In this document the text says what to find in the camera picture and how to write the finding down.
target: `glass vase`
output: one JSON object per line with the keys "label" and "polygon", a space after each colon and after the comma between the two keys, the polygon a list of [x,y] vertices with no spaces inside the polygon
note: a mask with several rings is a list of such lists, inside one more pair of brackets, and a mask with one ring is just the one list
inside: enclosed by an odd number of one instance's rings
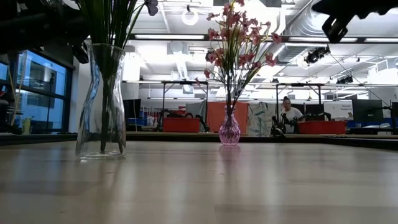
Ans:
{"label": "glass vase", "polygon": [[221,143],[225,146],[237,145],[239,138],[241,137],[241,128],[239,127],[234,115],[235,109],[236,108],[233,108],[233,110],[228,112],[227,106],[224,107],[225,118],[221,124],[220,130],[218,131],[218,135]]}
{"label": "glass vase", "polygon": [[121,94],[125,52],[109,44],[88,48],[91,83],[80,116],[75,154],[80,159],[119,159],[126,154]]}

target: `red storage box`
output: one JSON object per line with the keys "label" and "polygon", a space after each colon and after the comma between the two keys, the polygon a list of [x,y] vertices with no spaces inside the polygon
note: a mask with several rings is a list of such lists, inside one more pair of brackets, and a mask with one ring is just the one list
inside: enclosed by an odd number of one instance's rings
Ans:
{"label": "red storage box", "polygon": [[300,134],[345,134],[345,121],[306,121],[298,123]]}
{"label": "red storage box", "polygon": [[200,132],[200,120],[198,118],[163,118],[164,132]]}

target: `table surface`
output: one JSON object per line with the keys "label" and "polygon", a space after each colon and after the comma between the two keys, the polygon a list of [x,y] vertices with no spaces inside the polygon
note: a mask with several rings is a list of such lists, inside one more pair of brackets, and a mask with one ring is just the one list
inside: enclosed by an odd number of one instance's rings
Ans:
{"label": "table surface", "polygon": [[398,154],[326,144],[75,142],[0,147],[0,223],[396,224]]}

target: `person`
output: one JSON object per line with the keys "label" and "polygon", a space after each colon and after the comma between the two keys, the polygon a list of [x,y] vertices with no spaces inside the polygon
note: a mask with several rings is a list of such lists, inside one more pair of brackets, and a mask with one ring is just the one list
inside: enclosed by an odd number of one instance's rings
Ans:
{"label": "person", "polygon": [[193,115],[192,115],[191,113],[187,113],[187,114],[185,115],[185,118],[193,118]]}
{"label": "person", "polygon": [[[282,114],[286,114],[286,118],[288,120],[292,120],[293,118],[301,118],[303,114],[301,111],[297,108],[292,107],[292,103],[290,102],[290,99],[287,98],[287,96],[284,97],[283,103],[282,103],[282,111],[279,114],[279,122],[282,122]],[[292,134],[294,133],[294,126],[286,125],[286,133],[287,134]]]}

